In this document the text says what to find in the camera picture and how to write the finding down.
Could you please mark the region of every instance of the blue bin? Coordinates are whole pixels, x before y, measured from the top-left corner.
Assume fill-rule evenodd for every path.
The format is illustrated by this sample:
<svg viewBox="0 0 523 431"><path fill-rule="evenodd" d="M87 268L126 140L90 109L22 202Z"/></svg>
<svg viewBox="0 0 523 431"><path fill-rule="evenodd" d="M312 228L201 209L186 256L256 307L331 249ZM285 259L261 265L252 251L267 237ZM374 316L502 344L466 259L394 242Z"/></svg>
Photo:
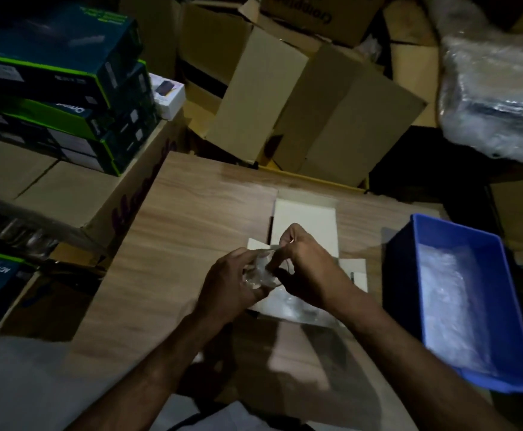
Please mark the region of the blue bin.
<svg viewBox="0 0 523 431"><path fill-rule="evenodd" d="M383 307L409 333L426 342L419 245L452 251L469 248L474 263L472 287L484 309L478 326L488 336L488 368L453 367L478 386L503 393L523 392L523 319L501 239L421 214L386 246L383 261Z"/></svg>

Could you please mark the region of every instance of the wood grain surface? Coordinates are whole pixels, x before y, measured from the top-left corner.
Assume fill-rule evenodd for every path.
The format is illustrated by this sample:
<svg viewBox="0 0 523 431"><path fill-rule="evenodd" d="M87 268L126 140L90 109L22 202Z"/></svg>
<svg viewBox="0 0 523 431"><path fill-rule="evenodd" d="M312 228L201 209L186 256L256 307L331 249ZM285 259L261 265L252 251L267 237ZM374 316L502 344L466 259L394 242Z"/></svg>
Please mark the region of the wood grain surface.
<svg viewBox="0 0 523 431"><path fill-rule="evenodd" d="M381 246L423 207L170 153L95 296L66 361L80 375L119 374L191 311L223 254L267 241L280 187L337 198L340 257L364 258L381 300ZM401 401L343 330L244 314L204 350L179 392L363 430L414 429Z"/></svg>

